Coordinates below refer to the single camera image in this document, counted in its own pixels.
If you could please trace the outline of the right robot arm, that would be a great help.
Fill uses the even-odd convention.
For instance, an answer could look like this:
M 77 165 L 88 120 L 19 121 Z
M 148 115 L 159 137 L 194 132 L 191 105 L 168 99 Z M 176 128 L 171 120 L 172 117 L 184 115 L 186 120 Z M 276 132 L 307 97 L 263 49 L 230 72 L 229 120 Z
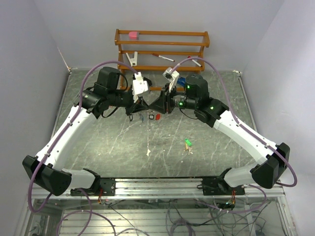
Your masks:
M 240 145 L 255 160 L 251 165 L 228 168 L 217 179 L 220 193 L 229 194 L 235 187 L 256 183 L 271 189 L 288 168 L 290 148 L 264 138 L 236 117 L 232 109 L 209 95 L 208 83 L 201 75 L 186 78 L 183 92 L 178 92 L 175 83 L 177 72 L 164 72 L 169 81 L 160 96 L 149 106 L 159 113 L 171 113 L 174 108 L 193 110 L 196 119 L 214 128 Z

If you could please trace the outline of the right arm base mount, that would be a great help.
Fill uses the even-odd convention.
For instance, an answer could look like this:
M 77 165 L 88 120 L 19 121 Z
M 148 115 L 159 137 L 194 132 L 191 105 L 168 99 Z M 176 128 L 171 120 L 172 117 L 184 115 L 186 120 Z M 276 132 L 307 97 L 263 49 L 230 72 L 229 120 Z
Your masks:
M 204 196 L 217 195 L 245 195 L 244 188 L 239 185 L 230 187 L 223 179 L 217 177 L 203 178 L 201 184 L 197 185 L 197 189 L 202 190 Z

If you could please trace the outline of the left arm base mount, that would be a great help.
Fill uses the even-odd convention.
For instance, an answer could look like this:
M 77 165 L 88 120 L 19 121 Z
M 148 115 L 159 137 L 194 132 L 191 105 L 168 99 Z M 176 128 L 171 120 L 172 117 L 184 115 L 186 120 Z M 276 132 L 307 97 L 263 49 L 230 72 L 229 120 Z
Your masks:
M 99 180 L 96 194 L 99 196 L 114 196 L 116 192 L 116 181 L 114 178 L 103 178 Z

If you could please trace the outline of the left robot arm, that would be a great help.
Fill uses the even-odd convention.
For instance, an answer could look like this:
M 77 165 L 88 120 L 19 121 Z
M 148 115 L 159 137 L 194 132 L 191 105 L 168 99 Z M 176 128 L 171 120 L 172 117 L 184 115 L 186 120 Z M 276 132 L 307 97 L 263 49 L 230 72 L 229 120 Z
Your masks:
M 84 189 L 89 195 L 100 192 L 101 177 L 82 169 L 71 171 L 64 168 L 69 153 L 86 129 L 110 107 L 124 107 L 126 114 L 146 110 L 148 104 L 142 96 L 149 93 L 150 85 L 141 73 L 133 75 L 129 89 L 118 89 L 118 81 L 124 75 L 112 67 L 99 71 L 97 81 L 79 95 L 70 113 L 49 143 L 36 156 L 26 156 L 22 162 L 31 180 L 55 196 L 67 189 Z

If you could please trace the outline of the grey keyring disc with rings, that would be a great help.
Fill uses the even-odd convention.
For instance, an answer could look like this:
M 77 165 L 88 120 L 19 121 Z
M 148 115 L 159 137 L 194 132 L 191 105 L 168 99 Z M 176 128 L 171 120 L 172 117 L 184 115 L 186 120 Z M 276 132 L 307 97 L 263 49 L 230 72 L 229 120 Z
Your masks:
M 132 113 L 132 115 L 141 114 L 144 118 L 149 118 L 149 115 L 155 115 L 155 112 L 153 110 L 142 110 L 142 111 L 135 111 Z

